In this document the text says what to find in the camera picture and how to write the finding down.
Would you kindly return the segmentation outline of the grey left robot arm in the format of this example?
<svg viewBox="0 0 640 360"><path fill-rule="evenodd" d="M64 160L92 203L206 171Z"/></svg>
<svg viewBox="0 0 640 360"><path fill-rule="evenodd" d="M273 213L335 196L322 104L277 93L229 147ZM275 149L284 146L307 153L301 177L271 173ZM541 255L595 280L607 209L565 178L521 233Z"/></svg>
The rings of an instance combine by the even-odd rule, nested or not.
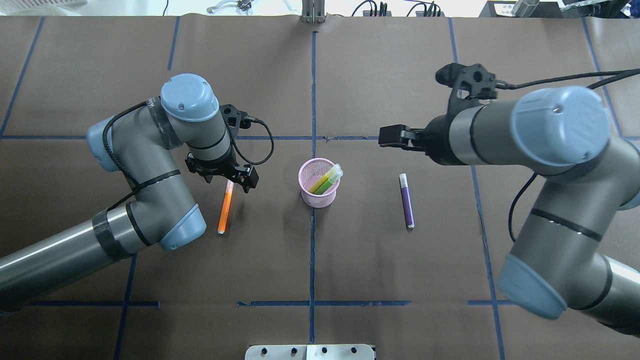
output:
<svg viewBox="0 0 640 360"><path fill-rule="evenodd" d="M216 176L247 193L259 181L258 162L236 143L240 129L265 123L220 104L211 85L193 73L174 75L154 96L92 125L87 144L108 172L130 187L92 218L1 259L1 316L8 317L110 265L158 244L174 251L198 239L206 222L172 151L187 146L187 170L207 183Z"/></svg>

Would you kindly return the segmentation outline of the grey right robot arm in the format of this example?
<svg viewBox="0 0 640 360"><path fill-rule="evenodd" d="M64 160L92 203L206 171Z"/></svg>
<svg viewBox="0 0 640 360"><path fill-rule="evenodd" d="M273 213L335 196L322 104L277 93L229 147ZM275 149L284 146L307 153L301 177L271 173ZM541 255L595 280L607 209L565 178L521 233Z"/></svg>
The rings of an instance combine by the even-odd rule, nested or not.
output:
<svg viewBox="0 0 640 360"><path fill-rule="evenodd" d="M555 320L567 309L639 335L639 271L599 253L619 211L639 205L639 146L611 132L601 97L544 88L482 104L454 95L423 129L379 131L381 147L442 166L523 166L545 179L498 276L504 296Z"/></svg>

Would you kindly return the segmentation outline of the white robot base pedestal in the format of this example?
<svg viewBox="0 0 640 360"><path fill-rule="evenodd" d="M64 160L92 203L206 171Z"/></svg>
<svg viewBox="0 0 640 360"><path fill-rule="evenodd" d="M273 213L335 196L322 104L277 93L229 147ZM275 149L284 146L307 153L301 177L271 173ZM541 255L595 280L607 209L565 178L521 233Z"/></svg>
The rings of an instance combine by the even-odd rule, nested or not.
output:
<svg viewBox="0 0 640 360"><path fill-rule="evenodd" d="M252 345L245 360L376 360L374 346L355 344Z"/></svg>

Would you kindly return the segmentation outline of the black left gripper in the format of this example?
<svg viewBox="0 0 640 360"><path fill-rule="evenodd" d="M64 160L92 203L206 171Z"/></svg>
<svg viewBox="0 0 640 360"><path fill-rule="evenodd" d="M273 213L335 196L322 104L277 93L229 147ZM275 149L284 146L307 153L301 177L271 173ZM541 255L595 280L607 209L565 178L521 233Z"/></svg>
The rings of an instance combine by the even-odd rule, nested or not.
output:
<svg viewBox="0 0 640 360"><path fill-rule="evenodd" d="M245 194L248 194L251 189L256 189L258 185L259 174L256 167L254 165L239 166L236 156L231 152L210 161L196 158L190 152L185 158L185 164L190 173L198 174L207 183L211 183L214 176L222 176L240 186Z"/></svg>

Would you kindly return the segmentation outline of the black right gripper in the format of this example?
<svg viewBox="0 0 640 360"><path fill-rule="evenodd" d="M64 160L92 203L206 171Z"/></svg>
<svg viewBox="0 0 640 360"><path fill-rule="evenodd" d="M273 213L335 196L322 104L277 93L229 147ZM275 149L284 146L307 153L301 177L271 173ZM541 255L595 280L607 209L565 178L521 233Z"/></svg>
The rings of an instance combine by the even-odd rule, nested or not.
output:
<svg viewBox="0 0 640 360"><path fill-rule="evenodd" d="M437 116L425 128L412 128L404 124L380 127L378 145L382 148L401 150L423 150L441 166L462 166L450 143L452 119L447 115Z"/></svg>

